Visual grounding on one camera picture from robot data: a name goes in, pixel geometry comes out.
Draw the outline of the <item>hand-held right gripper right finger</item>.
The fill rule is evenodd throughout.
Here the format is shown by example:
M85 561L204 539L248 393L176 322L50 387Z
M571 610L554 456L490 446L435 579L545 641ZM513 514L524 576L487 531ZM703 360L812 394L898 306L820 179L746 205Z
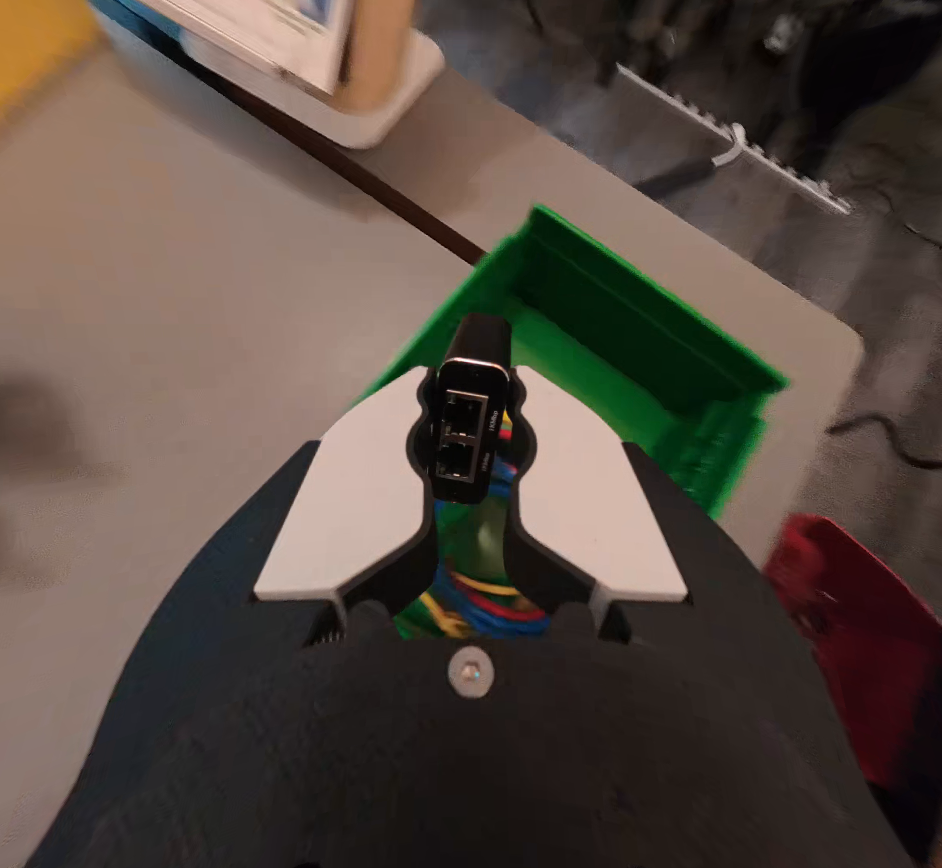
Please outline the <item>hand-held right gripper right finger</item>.
M513 384L519 460L504 532L512 585L549 616L569 604L606 618L617 603L687 602L621 438L535 368L515 368Z

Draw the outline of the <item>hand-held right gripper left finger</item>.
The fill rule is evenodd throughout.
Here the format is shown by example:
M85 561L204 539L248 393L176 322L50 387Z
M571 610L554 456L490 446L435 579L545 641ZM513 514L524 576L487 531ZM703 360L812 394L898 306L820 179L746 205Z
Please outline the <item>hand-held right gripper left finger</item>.
M353 405L320 439L253 587L259 602L359 603L400 613L438 564L419 457L432 368L412 368Z

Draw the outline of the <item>black ethernet splitter box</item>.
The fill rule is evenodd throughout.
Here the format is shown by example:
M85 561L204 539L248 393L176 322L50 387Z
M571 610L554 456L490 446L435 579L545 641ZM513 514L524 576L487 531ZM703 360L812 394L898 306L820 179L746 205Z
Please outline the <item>black ethernet splitter box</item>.
M512 327L500 316L461 320L438 367L429 476L433 497L477 505L488 494L512 390Z

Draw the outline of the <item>green plastic bin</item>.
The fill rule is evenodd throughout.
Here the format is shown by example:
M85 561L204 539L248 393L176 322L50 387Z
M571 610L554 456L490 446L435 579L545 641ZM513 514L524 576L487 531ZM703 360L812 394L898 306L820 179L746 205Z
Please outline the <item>green plastic bin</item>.
M660 469L719 516L759 448L768 404L790 382L783 371L634 265L555 212L536 206L477 263L362 393L414 367L438 366L471 312L512 326L515 365L592 409L618 437L651 501L689 601L704 613L723 585L760 588L745 555L717 524L695 528L692 509L666 491Z

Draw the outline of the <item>red plastic object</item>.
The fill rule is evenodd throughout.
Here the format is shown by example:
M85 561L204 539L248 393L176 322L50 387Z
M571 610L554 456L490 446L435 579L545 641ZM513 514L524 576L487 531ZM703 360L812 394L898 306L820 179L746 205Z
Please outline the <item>red plastic object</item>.
M876 555L821 516L790 516L763 574L810 643L865 779L901 786L940 672L940 620Z

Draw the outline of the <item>white board stand base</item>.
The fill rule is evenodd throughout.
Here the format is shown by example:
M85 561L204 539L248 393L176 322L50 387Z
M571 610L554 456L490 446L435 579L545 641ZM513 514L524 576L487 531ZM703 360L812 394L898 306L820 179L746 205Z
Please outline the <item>white board stand base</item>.
M355 150L381 144L445 69L445 57L427 35L413 29L405 50L399 82L378 108L334 108L276 72L260 70L213 43L182 31L183 52L263 103L300 122L330 142Z

